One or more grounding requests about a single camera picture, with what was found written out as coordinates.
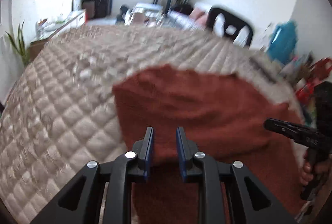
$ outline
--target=white bedding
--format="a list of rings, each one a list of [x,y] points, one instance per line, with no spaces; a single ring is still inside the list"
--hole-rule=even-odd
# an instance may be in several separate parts
[[[112,161],[126,150],[112,85],[151,65],[230,74],[272,103],[291,88],[269,83],[247,51],[206,31],[140,26],[72,29],[30,64],[0,121],[0,197],[19,224],[29,223],[88,161]],[[303,150],[294,151],[301,161]]]

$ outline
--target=pink pillow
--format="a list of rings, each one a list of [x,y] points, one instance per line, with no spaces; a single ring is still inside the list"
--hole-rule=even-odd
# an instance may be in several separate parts
[[[198,18],[200,18],[202,15],[205,14],[205,11],[202,11],[200,8],[195,8],[191,14],[189,15],[189,18],[193,19],[193,20],[197,20]]]
[[[198,18],[198,19],[196,20],[196,24],[199,24],[199,25],[205,27],[205,26],[206,26],[206,22],[207,22],[207,20],[208,20],[208,15],[207,15],[207,14],[202,15],[200,18]]]

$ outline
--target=finger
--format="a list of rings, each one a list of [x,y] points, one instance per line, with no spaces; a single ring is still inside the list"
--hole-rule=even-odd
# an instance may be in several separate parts
[[[315,165],[315,172],[317,174],[327,173],[331,166],[331,160],[327,159],[323,162],[319,162]]]
[[[310,182],[311,180],[313,180],[313,175],[312,174],[308,174],[305,171],[301,172],[301,177],[303,178],[303,180]]]
[[[300,183],[301,183],[302,185],[308,185],[308,184],[309,184],[309,182],[306,181],[306,180],[304,180],[302,177],[300,177]]]
[[[306,173],[308,173],[308,174],[311,173],[312,168],[311,168],[311,165],[309,164],[309,162],[306,162],[306,163],[303,165],[303,170],[304,170]]]

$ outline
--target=mattress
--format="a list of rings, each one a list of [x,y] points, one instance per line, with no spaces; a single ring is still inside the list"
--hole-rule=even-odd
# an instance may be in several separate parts
[[[17,81],[0,121],[0,198],[19,224],[29,223],[88,161],[126,150],[112,85],[138,70],[179,69],[230,74],[272,103],[292,89],[269,83],[248,51],[206,31],[141,26],[83,26],[50,41]],[[294,149],[300,165],[303,149]]]

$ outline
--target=triangular cutout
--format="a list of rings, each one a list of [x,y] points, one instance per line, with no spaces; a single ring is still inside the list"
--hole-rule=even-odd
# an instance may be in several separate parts
[[[77,180],[77,182],[72,186],[72,188],[68,190],[63,197],[61,197],[58,205],[70,211],[75,211],[78,207],[85,181],[85,176],[82,176],[79,180]]]
[[[249,177],[245,177],[244,182],[248,189],[252,207],[255,211],[265,209],[271,205],[271,201]]]

